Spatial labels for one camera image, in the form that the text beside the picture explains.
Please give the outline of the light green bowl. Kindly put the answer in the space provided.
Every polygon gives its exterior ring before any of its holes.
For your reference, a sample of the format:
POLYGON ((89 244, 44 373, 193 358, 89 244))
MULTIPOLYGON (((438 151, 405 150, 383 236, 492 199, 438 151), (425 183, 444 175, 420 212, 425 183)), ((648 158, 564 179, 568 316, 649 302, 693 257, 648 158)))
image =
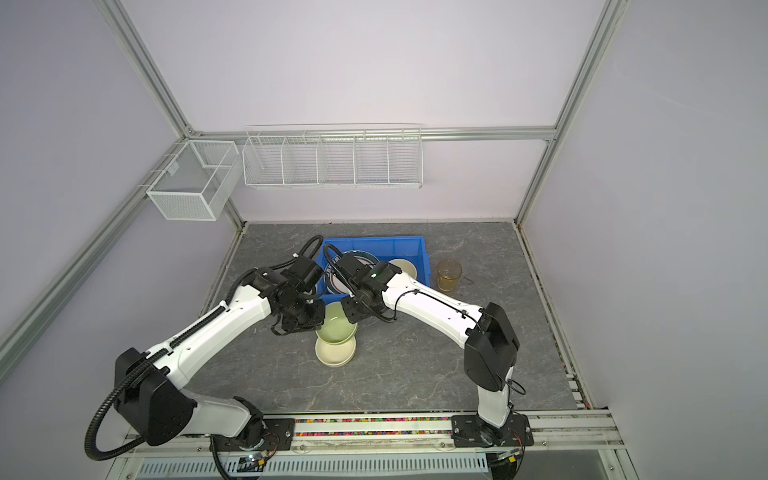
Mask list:
POLYGON ((351 323, 340 302, 332 302, 325 306, 325 318, 316 331, 319 339, 329 344, 342 344, 355 336, 357 325, 351 323))

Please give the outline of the cream white bowl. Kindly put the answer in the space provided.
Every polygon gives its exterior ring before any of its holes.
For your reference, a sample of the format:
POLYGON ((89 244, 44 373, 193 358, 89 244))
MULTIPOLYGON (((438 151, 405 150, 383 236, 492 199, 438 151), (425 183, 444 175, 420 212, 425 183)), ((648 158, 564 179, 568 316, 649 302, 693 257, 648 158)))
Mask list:
POLYGON ((410 261, 406 259, 392 259, 389 263, 400 268, 402 272, 407 274, 410 278, 414 280, 418 278, 418 270, 410 261))

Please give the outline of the amber glass cup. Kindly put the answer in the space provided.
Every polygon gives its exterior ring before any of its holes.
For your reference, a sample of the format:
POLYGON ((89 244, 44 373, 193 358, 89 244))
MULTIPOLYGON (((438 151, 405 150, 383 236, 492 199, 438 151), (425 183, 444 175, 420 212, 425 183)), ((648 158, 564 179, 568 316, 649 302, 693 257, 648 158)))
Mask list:
POLYGON ((437 265, 437 286, 442 292, 456 289, 463 274, 462 265, 454 259, 441 260, 437 265))

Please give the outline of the green rimmed white plate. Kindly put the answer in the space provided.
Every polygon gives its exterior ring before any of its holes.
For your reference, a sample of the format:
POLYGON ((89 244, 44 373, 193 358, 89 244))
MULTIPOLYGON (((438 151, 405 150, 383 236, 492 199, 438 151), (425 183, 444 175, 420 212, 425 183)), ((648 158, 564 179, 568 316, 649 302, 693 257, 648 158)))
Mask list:
POLYGON ((361 270, 374 267, 379 259, 372 253, 362 250, 345 252, 335 256, 325 267, 325 286, 330 294, 350 295, 356 289, 356 275, 361 270))

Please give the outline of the bowls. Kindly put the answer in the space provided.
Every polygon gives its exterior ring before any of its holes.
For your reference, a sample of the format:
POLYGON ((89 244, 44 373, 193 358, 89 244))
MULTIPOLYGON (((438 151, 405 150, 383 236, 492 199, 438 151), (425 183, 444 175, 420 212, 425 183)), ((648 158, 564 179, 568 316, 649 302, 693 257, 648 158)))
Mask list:
POLYGON ((315 343, 315 355, 324 365, 337 368, 348 364, 354 357, 357 342, 355 337, 350 337, 343 343, 329 343, 318 338, 315 343))

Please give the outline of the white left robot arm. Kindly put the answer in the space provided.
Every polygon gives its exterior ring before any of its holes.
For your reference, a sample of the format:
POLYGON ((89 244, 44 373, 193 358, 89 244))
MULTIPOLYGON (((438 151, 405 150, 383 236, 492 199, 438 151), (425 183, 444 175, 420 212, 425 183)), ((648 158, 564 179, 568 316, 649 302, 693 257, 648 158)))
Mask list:
POLYGON ((263 271, 234 287, 212 311, 145 352, 134 348, 115 365, 114 408, 137 432, 139 443, 163 445, 179 436, 209 435, 243 450, 267 435, 262 412, 249 401, 187 390, 198 371, 241 333, 275 317, 284 333, 312 331, 325 318, 325 303, 302 281, 263 271))

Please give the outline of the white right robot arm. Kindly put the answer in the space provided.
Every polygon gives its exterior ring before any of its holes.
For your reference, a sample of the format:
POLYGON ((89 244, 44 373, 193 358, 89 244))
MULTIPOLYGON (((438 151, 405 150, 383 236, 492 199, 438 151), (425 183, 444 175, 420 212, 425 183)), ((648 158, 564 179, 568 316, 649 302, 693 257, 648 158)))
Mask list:
POLYGON ((394 322, 410 316, 446 335, 463 349, 463 367, 477 386, 477 416, 483 425, 499 430, 512 407, 510 381, 520 342, 504 309, 490 302, 484 307, 453 299, 405 273, 384 284, 382 274, 363 279, 359 289, 341 299, 348 320, 369 317, 394 322))

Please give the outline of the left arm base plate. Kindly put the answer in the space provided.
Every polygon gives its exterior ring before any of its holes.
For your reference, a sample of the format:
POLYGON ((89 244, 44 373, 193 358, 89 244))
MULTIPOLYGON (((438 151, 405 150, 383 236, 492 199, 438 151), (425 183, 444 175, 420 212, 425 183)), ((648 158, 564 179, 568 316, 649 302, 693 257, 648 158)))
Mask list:
POLYGON ((220 452, 289 450, 295 425, 295 420, 289 417, 255 420, 235 437, 214 435, 213 442, 220 452))

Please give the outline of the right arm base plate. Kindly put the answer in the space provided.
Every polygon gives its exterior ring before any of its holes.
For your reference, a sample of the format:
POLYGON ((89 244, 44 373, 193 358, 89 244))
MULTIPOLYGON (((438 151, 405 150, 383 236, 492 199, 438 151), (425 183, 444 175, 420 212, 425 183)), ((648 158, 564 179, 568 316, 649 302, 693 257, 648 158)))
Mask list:
POLYGON ((494 427, 478 414, 454 415, 451 438, 459 448, 529 447, 534 444, 527 416, 512 412, 502 427, 494 427))

